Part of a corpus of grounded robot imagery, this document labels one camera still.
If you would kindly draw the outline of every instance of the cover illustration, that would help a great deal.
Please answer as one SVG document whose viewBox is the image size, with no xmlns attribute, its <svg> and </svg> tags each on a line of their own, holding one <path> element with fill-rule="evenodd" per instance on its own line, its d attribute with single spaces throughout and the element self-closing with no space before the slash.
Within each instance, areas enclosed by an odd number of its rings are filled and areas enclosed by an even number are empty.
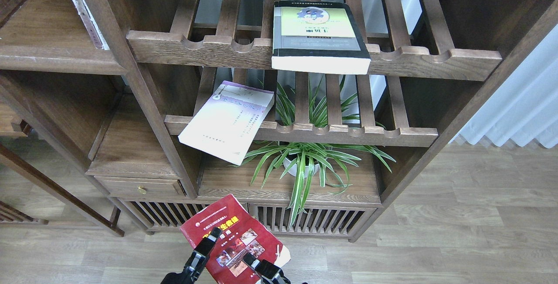
<svg viewBox="0 0 558 284">
<path fill-rule="evenodd" d="M 232 194 L 192 216 L 180 226 L 180 230 L 195 248 L 214 227 L 223 232 L 205 267 L 220 284 L 255 284 L 259 281 L 259 276 L 242 261 L 247 252 L 279 267 L 290 260 L 289 250 L 251 217 Z"/>
</svg>

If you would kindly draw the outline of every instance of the shelf rail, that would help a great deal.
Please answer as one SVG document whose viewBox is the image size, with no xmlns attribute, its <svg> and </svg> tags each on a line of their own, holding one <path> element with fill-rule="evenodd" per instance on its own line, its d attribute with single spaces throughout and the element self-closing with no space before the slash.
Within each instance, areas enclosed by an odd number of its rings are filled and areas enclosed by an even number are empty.
<svg viewBox="0 0 558 284">
<path fill-rule="evenodd" d="M 345 2 L 351 7 L 355 18 L 363 22 L 361 0 Z M 384 4 L 397 2 L 401 1 L 384 0 Z M 372 41 L 367 44 L 372 59 L 368 73 L 397 77 L 486 80 L 502 60 L 500 54 L 496 51 L 455 48 L 439 0 L 420 2 L 425 13 L 424 21 L 436 48 L 430 52 L 426 47 L 413 46 L 407 41 L 397 42 L 399 46 L 390 45 L 392 50 L 386 50 L 385 35 L 367 35 L 365 38 Z M 127 39 L 138 62 L 271 70 L 272 5 L 267 1 L 264 4 L 261 28 L 239 28 L 235 20 L 239 4 L 239 0 L 223 0 L 221 17 L 215 28 L 193 24 L 199 0 L 180 0 L 170 32 L 130 30 Z M 386 18 L 388 22 L 391 21 L 390 24 L 395 24 L 397 14 L 393 14 L 392 10 L 396 8 L 386 8 Z M 364 26 L 359 28 L 364 34 Z M 408 33 L 406 30 L 403 32 L 403 29 L 401 32 L 391 30 L 389 36 L 393 40 L 396 34 L 408 38 Z"/>
</svg>

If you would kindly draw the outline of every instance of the spider plant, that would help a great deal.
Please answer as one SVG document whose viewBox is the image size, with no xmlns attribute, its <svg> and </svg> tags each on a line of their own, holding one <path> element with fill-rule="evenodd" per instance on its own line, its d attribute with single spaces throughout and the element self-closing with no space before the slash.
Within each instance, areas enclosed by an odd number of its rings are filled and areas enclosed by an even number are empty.
<svg viewBox="0 0 558 284">
<path fill-rule="evenodd" d="M 318 89 L 323 81 L 321 78 L 318 86 L 315 89 L 311 89 L 309 86 L 309 119 L 310 123 L 316 127 L 327 126 L 327 98 L 323 97 L 320 100 L 317 98 Z M 340 84 L 339 90 L 342 91 L 345 84 L 345 76 L 343 76 Z M 341 113 L 346 112 L 349 107 L 356 103 L 357 94 L 353 94 L 347 99 L 341 101 Z M 279 114 L 281 123 L 283 125 L 291 125 L 295 119 L 295 105 L 287 97 L 285 89 L 278 83 L 277 84 L 277 104 L 276 111 Z M 353 113 L 350 115 L 343 115 L 342 120 L 347 121 L 349 119 L 359 119 L 359 114 Z M 306 199 L 308 198 L 310 192 L 310 185 L 312 183 L 313 175 L 316 169 L 319 169 L 319 179 L 320 186 L 325 187 L 338 187 L 340 189 L 337 193 L 343 193 L 347 187 L 350 186 L 350 177 L 347 165 L 353 165 L 358 167 L 357 161 L 361 159 L 357 156 L 351 155 L 345 152 L 345 149 L 352 149 L 356 151 L 368 152 L 375 155 L 379 161 L 385 165 L 385 167 L 391 171 L 386 159 L 395 162 L 395 160 L 387 155 L 387 153 L 377 149 L 374 145 L 338 145 L 330 143 L 310 143 L 310 142 L 291 142 L 291 143 L 281 143 L 268 141 L 265 145 L 259 149 L 249 151 L 243 165 L 255 159 L 255 157 L 261 155 L 260 161 L 255 168 L 254 175 L 250 182 L 252 185 L 255 182 L 256 177 L 262 170 L 265 162 L 273 157 L 271 164 L 267 167 L 265 175 L 262 181 L 262 188 L 265 185 L 271 171 L 279 168 L 283 164 L 283 160 L 287 156 L 295 156 L 291 159 L 291 163 L 281 174 L 280 178 L 283 178 L 289 169 L 293 166 L 297 166 L 295 184 L 293 187 L 293 192 L 291 194 L 291 201 L 289 207 L 291 209 L 291 214 L 289 218 L 289 225 L 295 223 L 296 216 L 304 211 L 304 206 L 306 204 Z M 333 169 L 333 164 L 339 166 L 343 170 L 346 181 L 343 181 L 340 175 Z M 305 169 L 308 168 L 307 176 L 305 176 Z M 333 183 L 329 181 L 328 174 L 333 175 Z"/>
</svg>

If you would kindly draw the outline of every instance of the plant leaf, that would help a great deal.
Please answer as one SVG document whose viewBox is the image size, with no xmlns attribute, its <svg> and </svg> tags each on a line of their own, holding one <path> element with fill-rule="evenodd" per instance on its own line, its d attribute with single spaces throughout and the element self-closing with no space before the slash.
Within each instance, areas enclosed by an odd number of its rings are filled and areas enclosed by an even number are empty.
<svg viewBox="0 0 558 284">
<path fill-rule="evenodd" d="M 323 167 L 323 165 L 320 165 L 320 187 L 325 187 L 325 167 Z"/>
<path fill-rule="evenodd" d="M 254 171 L 254 176 L 252 177 L 252 180 L 250 181 L 250 185 L 252 185 L 255 181 L 255 178 L 257 177 L 260 169 L 263 166 L 263 163 L 265 163 L 265 161 L 267 160 L 267 158 L 269 158 L 271 155 L 278 153 L 279 151 L 281 151 L 281 149 L 275 149 L 273 151 L 269 151 L 268 153 L 266 153 L 265 155 L 263 155 L 263 157 L 260 159 L 258 165 L 255 167 L 255 171 Z"/>
<path fill-rule="evenodd" d="M 279 157 L 281 157 L 281 156 L 277 156 L 277 157 L 275 157 L 275 159 L 273 159 L 271 161 L 271 164 L 267 168 L 267 171 L 265 172 L 265 176 L 263 177 L 262 186 L 260 187 L 260 189 L 263 189 L 263 185 L 265 185 L 265 183 L 267 181 L 267 178 L 271 174 L 271 171 L 273 171 L 276 168 L 275 164 L 277 163 L 277 160 L 279 159 Z"/>
</svg>

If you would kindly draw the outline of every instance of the book cover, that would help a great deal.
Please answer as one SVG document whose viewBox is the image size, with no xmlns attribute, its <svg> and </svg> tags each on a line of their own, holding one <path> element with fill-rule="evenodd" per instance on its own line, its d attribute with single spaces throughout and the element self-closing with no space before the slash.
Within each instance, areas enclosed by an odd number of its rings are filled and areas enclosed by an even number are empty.
<svg viewBox="0 0 558 284">
<path fill-rule="evenodd" d="M 279 267 L 291 259 L 289 250 L 251 217 L 232 194 L 192 216 L 180 226 L 180 231 L 195 248 L 214 227 L 223 232 L 205 267 L 220 284 L 255 284 L 259 281 L 259 276 L 242 261 L 247 252 Z"/>
<path fill-rule="evenodd" d="M 272 68 L 368 73 L 370 55 L 346 4 L 277 1 L 273 16 Z"/>
<path fill-rule="evenodd" d="M 272 91 L 224 81 L 178 139 L 240 165 L 273 102 Z"/>
</svg>

